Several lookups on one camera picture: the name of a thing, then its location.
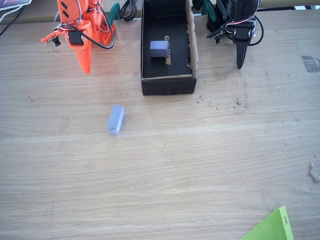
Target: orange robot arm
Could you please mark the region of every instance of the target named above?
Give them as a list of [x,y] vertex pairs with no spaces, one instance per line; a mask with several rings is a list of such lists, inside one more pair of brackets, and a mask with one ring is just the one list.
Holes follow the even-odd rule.
[[102,0],[57,0],[57,3],[62,23],[41,42],[53,41],[57,47],[60,45],[59,36],[65,35],[65,40],[75,51],[82,70],[89,74],[92,43],[105,49],[111,48],[116,28],[110,24],[103,10]]

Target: orange plastic part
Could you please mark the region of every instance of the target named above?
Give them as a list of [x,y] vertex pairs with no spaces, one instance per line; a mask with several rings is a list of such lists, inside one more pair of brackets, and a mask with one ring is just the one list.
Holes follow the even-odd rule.
[[[101,11],[97,11],[99,6],[94,6],[92,3],[101,3],[103,8],[102,0],[78,0],[81,7],[82,20],[76,27],[83,34],[93,39],[97,43],[101,43],[107,46],[112,40],[111,29],[105,25],[105,18]],[[76,0],[57,0],[60,18],[62,23],[69,23],[72,26],[76,26],[79,19],[79,6]],[[114,24],[111,25],[113,34],[116,34],[116,27]],[[54,32],[44,37],[41,42],[48,43],[52,39],[58,36],[65,35],[70,48],[75,51],[82,70],[89,74],[91,71],[91,50],[92,42],[81,36],[83,44],[72,44],[68,38],[69,30],[63,28],[57,28]]]

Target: dark stain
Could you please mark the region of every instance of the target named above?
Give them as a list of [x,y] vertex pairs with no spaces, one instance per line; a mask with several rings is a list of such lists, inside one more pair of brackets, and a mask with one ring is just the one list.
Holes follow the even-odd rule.
[[305,70],[308,73],[318,73],[320,72],[320,59],[313,58],[312,56],[301,56]]

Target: cardboard box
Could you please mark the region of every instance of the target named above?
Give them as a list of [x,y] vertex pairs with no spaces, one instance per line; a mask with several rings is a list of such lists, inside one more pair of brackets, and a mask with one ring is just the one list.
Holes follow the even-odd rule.
[[[143,0],[141,18],[143,95],[193,94],[198,50],[189,0]],[[168,41],[168,57],[151,58],[151,41]]]

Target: cardboard edge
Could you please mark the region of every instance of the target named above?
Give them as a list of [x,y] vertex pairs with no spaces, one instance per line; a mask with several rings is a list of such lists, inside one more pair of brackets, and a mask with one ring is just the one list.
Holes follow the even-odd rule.
[[190,44],[190,53],[191,53],[191,70],[192,77],[198,77],[198,47],[197,47],[197,38],[195,33],[195,18],[194,14],[191,10],[190,0],[186,0],[185,11],[186,11],[186,19],[188,21],[188,35],[189,35],[189,44]]
[[175,75],[175,76],[157,76],[157,77],[142,78],[142,80],[165,80],[165,79],[186,79],[186,78],[192,78],[192,75],[184,74],[184,75]]

